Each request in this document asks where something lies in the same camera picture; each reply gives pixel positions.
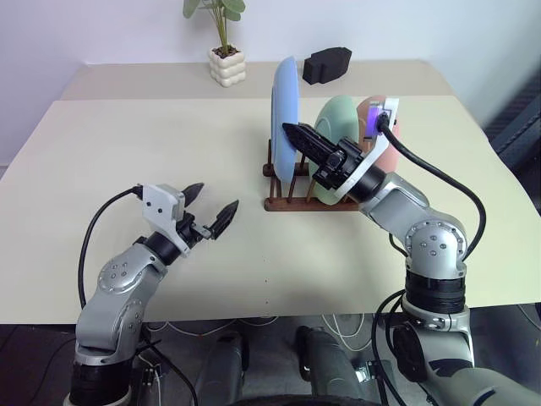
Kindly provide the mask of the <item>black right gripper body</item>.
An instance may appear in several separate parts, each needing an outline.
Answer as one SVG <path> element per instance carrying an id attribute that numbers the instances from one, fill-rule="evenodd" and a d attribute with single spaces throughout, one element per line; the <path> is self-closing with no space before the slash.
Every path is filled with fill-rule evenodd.
<path id="1" fill-rule="evenodd" d="M 319 144 L 321 153 L 314 179 L 325 189 L 338 189 L 363 161 L 362 152 L 349 137 L 341 138 L 337 144 L 322 137 Z"/>

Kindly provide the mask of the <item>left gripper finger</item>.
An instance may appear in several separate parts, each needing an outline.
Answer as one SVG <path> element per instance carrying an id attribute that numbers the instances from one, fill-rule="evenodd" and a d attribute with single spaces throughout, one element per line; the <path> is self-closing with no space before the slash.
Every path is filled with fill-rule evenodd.
<path id="1" fill-rule="evenodd" d="M 217 215 L 216 220 L 207 228 L 210 231 L 212 239 L 218 239 L 220 235 L 231 224 L 232 219 L 238 210 L 239 200 L 235 200 L 226 205 Z"/>
<path id="2" fill-rule="evenodd" d="M 187 186 L 183 191 L 184 206 L 188 207 L 198 197 L 200 191 L 204 188 L 205 184 L 202 182 L 191 184 Z"/>

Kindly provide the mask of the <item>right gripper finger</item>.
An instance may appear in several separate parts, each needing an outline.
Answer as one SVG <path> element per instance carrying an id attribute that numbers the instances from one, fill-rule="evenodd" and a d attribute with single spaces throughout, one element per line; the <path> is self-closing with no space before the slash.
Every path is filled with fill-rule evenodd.
<path id="1" fill-rule="evenodd" d="M 290 141 L 298 151 L 317 165 L 324 164 L 328 156 L 335 151 L 333 144 L 310 134 L 291 135 Z"/>
<path id="2" fill-rule="evenodd" d="M 283 123 L 289 142 L 302 153 L 333 153 L 338 147 L 306 123 Z"/>

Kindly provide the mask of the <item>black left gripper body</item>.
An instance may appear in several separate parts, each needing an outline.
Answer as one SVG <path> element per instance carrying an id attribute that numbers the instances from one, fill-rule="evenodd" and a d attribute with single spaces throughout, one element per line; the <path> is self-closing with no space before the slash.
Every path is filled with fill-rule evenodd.
<path id="1" fill-rule="evenodd" d="M 176 232 L 189 248 L 193 248 L 202 239 L 213 238 L 213 232 L 206 226 L 197 225 L 195 216 L 188 211 L 176 222 Z"/>

